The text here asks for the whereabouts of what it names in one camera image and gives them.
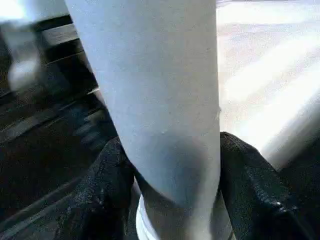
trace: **white surface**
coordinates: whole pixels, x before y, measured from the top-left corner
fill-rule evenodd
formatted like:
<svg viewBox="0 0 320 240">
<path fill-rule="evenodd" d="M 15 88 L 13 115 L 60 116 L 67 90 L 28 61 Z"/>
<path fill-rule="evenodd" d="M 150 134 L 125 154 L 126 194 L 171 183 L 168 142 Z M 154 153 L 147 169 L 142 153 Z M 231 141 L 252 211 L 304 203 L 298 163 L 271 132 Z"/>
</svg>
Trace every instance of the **white surface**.
<svg viewBox="0 0 320 240">
<path fill-rule="evenodd" d="M 319 1 L 235 1 L 217 9 L 220 129 L 281 169 L 317 134 Z"/>
</svg>

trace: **bright light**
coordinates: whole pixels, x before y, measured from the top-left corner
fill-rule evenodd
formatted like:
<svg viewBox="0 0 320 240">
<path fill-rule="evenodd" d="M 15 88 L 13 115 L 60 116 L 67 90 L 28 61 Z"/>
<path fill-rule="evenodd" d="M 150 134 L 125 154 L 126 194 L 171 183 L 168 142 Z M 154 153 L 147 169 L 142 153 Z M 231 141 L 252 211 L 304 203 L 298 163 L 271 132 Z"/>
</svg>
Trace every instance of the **bright light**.
<svg viewBox="0 0 320 240">
<path fill-rule="evenodd" d="M 299 111 L 320 94 L 320 62 L 305 69 L 273 101 L 237 131 L 237 135 L 263 151 L 264 147 L 290 122 L 299 119 Z"/>
<path fill-rule="evenodd" d="M 251 94 L 281 77 L 289 67 L 303 60 L 306 54 L 320 47 L 320 36 L 310 34 L 286 40 L 264 54 L 225 84 L 224 98 L 227 101 L 243 101 Z"/>
<path fill-rule="evenodd" d="M 25 12 L 16 0 L 0 0 L 0 22 L 19 20 L 24 16 Z"/>
<path fill-rule="evenodd" d="M 306 20 L 305 10 L 301 4 L 292 2 L 231 2 L 218 7 L 216 23 L 226 24 L 294 24 Z"/>
</svg>

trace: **white floor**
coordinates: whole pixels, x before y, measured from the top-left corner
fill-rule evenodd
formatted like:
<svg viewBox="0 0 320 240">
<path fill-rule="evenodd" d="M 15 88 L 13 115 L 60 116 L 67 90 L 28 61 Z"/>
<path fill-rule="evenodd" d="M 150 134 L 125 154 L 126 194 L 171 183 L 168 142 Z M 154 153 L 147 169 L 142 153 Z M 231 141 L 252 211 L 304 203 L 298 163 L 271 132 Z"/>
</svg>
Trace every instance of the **white floor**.
<svg viewBox="0 0 320 240">
<path fill-rule="evenodd" d="M 319 130 L 320 2 L 218 4 L 217 46 L 221 130 L 281 168 Z"/>
</svg>

